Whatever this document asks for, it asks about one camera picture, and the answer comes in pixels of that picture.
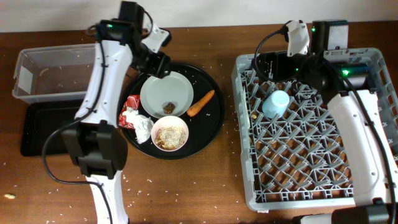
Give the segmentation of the grey round plate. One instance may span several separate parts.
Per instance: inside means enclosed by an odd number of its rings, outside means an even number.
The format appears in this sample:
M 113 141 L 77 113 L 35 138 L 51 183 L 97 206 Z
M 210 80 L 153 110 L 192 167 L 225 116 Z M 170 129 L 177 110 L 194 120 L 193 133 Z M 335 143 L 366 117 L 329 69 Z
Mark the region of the grey round plate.
M 181 116 L 193 102 L 193 87 L 190 81 L 178 72 L 171 72 L 163 78 L 148 78 L 140 92 L 143 109 L 155 118 L 164 116 Z M 165 114 L 163 107 L 172 102 L 175 110 Z

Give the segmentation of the light blue plastic cup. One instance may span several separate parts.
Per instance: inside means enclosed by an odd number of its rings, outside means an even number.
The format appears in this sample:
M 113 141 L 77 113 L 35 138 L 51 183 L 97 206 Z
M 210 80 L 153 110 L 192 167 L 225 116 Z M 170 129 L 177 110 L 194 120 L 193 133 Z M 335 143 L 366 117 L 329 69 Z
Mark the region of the light blue plastic cup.
M 264 116 L 272 119 L 275 116 L 282 117 L 289 105 L 289 95 L 282 91 L 273 91 L 262 104 Z

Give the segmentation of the brown food scrap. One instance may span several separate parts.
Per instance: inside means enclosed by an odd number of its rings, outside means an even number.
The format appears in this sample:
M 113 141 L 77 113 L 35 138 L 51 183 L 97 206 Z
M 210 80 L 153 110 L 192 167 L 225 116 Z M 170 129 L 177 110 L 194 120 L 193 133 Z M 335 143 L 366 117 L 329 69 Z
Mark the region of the brown food scrap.
M 163 112 L 165 114 L 172 114 L 175 110 L 175 105 L 172 102 L 168 102 L 164 107 L 163 107 Z

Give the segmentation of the orange carrot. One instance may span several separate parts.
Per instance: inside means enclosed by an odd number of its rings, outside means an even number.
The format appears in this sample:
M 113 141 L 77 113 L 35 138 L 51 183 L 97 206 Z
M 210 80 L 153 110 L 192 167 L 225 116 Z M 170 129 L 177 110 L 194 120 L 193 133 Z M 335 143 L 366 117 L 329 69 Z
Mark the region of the orange carrot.
M 189 115 L 189 117 L 194 117 L 195 115 L 197 115 L 201 111 L 201 109 L 212 99 L 214 94 L 214 90 L 209 91 L 203 98 L 201 98 L 194 105 L 189 107 L 189 109 L 187 110 L 187 114 Z

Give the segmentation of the white tissue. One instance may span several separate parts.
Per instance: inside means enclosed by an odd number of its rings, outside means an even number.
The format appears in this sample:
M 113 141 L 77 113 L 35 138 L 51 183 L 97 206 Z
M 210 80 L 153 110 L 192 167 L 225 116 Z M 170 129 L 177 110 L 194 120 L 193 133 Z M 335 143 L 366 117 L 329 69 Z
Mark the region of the white tissue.
M 139 144 L 146 142 L 150 136 L 154 122 L 145 117 L 144 115 L 138 114 L 127 118 L 134 125 L 134 131 L 136 134 L 136 140 Z

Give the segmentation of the pink bowl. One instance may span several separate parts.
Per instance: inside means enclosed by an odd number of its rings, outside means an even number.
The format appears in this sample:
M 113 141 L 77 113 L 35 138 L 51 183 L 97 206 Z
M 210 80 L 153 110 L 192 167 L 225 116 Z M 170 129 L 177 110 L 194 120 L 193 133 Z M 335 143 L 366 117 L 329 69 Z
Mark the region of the pink bowl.
M 180 126 L 180 127 L 182 127 L 182 128 L 185 130 L 186 134 L 187 134 L 187 138 L 186 138 L 185 144 L 187 143 L 187 141 L 188 141 L 188 136 L 189 136 L 189 130 L 188 130 L 188 126 L 187 126 L 187 124 L 185 123 L 185 121 L 182 120 L 181 118 L 177 117 L 177 116 L 165 116 L 165 117 L 160 118 L 158 121 L 155 122 L 155 124 L 154 124 L 153 127 L 152 127 L 152 131 L 151 131 L 151 139 L 152 139 L 152 142 L 154 143 L 154 145 L 155 145 L 158 149 L 160 149 L 161 151 L 165 151 L 165 150 L 161 149 L 160 147 L 158 147 L 158 146 L 155 144 L 155 138 L 156 138 L 157 132 L 158 132 L 158 130 L 159 130 L 160 128 L 162 128 L 162 127 L 164 127 L 164 126 Z M 179 149 L 181 149 L 182 147 L 178 148 L 177 150 L 165 151 L 165 152 L 175 152 L 175 151 L 178 151 Z

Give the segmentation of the rice and food leftovers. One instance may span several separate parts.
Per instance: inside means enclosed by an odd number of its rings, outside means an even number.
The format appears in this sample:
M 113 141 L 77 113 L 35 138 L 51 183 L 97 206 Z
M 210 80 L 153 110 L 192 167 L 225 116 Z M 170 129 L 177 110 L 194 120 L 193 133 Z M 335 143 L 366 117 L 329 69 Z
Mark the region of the rice and food leftovers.
M 180 126 L 164 126 L 157 132 L 155 144 L 165 151 L 173 151 L 182 147 L 187 134 Z

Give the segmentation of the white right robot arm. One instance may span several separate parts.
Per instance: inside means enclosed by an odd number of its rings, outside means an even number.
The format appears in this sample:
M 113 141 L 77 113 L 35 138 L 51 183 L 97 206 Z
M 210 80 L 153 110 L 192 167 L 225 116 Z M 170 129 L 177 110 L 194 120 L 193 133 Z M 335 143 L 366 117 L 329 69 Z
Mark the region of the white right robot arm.
M 396 223 L 397 165 L 378 111 L 371 67 L 352 62 L 346 20 L 286 22 L 278 31 L 288 43 L 285 59 L 255 52 L 262 80 L 297 80 L 316 89 L 335 120 L 354 186 L 354 207 L 297 217 L 297 223 Z

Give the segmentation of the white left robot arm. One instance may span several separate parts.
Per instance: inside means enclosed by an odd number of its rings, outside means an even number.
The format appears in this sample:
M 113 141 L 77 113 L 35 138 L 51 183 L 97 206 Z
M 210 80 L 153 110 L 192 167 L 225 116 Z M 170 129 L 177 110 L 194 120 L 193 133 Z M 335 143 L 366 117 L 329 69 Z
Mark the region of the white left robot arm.
M 128 146 L 118 131 L 119 97 L 129 67 L 162 78 L 170 59 L 160 52 L 171 40 L 169 30 L 152 25 L 102 20 L 94 26 L 95 62 L 75 122 L 61 132 L 72 163 L 91 187 L 98 223 L 129 223 L 124 209 L 121 173 Z

